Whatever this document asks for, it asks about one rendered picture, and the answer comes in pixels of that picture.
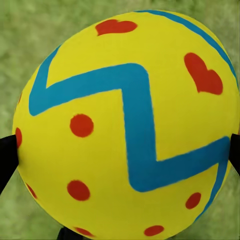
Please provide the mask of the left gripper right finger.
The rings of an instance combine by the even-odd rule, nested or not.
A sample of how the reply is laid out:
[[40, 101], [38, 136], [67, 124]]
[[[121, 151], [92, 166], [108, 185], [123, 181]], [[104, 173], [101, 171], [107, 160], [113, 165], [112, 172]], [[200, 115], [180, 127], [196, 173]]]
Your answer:
[[230, 162], [240, 175], [240, 135], [232, 134], [230, 142], [230, 153], [229, 158]]

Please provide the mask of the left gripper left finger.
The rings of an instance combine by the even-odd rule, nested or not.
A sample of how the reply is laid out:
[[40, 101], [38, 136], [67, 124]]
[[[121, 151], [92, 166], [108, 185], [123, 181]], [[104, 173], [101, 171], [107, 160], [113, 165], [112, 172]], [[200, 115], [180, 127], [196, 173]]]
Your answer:
[[16, 135], [0, 138], [0, 195], [18, 165]]

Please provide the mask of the easter egg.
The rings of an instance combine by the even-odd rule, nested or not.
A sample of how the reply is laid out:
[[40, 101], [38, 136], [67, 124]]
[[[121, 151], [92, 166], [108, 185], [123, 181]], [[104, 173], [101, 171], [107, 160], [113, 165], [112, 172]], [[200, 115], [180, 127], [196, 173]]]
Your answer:
[[55, 220], [92, 240], [165, 240], [220, 192], [240, 95], [220, 40], [192, 17], [129, 12], [58, 46], [21, 93], [17, 169]]

